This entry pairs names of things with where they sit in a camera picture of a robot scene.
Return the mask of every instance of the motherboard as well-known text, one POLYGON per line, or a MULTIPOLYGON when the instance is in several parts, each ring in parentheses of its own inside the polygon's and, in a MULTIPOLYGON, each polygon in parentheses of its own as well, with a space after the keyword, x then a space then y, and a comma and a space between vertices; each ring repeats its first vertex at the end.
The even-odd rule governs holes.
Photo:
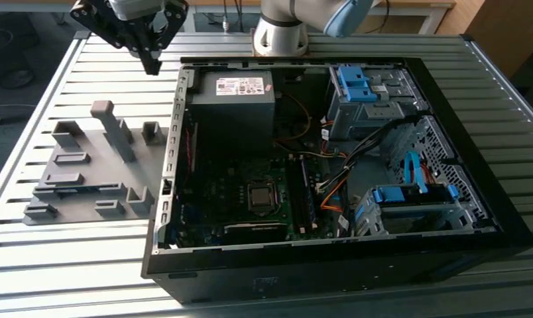
POLYGON ((333 216, 317 211, 320 158, 202 160, 184 190, 182 247, 332 238, 333 216))

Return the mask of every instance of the wire bundle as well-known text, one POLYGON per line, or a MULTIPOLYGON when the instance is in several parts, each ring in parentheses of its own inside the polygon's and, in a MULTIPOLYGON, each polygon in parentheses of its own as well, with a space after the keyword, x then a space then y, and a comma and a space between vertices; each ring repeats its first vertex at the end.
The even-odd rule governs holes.
POLYGON ((421 116, 423 114, 409 115, 403 119, 396 119, 395 121, 391 121, 381 128, 379 128, 368 137, 365 137, 364 140, 361 140, 361 142, 357 144, 356 148, 353 149, 352 153, 346 156, 344 160, 341 171, 336 174, 333 178, 330 178, 328 181, 322 182, 318 185, 318 190, 324 191, 337 182, 337 185, 329 192, 322 202, 321 205, 322 209, 325 208, 326 203, 330 200, 334 193, 337 192, 337 190, 340 190, 340 188, 345 184, 345 181, 348 180, 349 177, 349 172, 357 164, 357 158, 364 154, 367 154, 372 149, 375 149, 375 147, 380 145, 383 139, 385 139, 388 133, 395 128, 408 123, 416 123, 421 119, 421 116))

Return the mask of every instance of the blue plastic clip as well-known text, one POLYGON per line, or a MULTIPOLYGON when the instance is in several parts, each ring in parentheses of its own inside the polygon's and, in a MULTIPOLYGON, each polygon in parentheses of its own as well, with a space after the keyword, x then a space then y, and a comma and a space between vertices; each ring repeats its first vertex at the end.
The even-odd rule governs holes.
POLYGON ((408 151, 405 156, 405 182, 413 182, 411 178, 411 165, 415 168, 415 183, 419 185, 421 193, 428 193, 427 179, 424 178, 424 171, 420 166, 420 155, 416 151, 408 151))
POLYGON ((385 197, 385 202, 404 202, 405 195, 403 194, 401 187, 383 187, 383 196, 385 197))
POLYGON ((459 188, 457 188, 453 184, 451 184, 451 185, 448 186, 448 191, 451 192, 452 198, 453 198, 455 200, 457 200, 457 199, 460 198, 460 191, 459 191, 459 188))
POLYGON ((379 189, 373 190, 373 196, 375 196, 375 201, 377 203, 381 203, 383 202, 383 194, 381 194, 381 191, 379 189))
POLYGON ((341 66, 338 70, 348 101, 377 101, 379 96, 372 92, 364 70, 358 66, 341 66))

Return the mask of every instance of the ram slot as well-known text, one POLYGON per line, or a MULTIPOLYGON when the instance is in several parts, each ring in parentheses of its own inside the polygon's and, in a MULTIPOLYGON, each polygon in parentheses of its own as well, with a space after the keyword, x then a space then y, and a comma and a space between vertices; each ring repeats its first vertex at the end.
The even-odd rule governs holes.
POLYGON ((308 186, 308 177, 304 173, 304 161, 288 160, 286 162, 286 180, 290 206, 293 208, 294 230, 305 234, 312 230, 312 192, 308 186))

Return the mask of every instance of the metal frame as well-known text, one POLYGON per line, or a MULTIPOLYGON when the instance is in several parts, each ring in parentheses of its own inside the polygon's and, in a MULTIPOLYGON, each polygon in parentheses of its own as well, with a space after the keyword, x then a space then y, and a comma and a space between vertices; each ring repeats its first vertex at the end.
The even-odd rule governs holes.
MULTIPOLYGON (((310 40, 314 56, 424 59, 533 232, 533 120, 528 121, 533 110, 521 103, 517 92, 505 89, 508 80, 492 73, 489 60, 476 53, 471 42, 457 36, 396 34, 346 39, 312 34, 310 40)), ((41 132, 54 128, 54 119, 76 119, 94 129, 86 118, 90 103, 104 98, 117 102, 116 115, 126 118, 130 127, 148 118, 166 127, 181 56, 250 56, 252 37, 177 35, 162 55, 158 79, 145 75, 141 62, 128 50, 114 49, 97 36, 88 39, 78 53, 76 63, 66 67, 70 75, 57 73, 54 82, 60 83, 53 84, 57 87, 50 93, 60 93, 49 97, 49 109, 34 117, 32 141, 25 141, 23 147, 18 145, 0 178, 0 317, 232 316, 242 311, 250 318, 332 317, 336 306, 346 315, 368 317, 533 316, 533 249, 425 287, 184 307, 152 280, 140 276, 146 220, 33 228, 19 224, 26 203, 6 202, 28 197, 33 180, 41 178, 54 144, 41 132)))

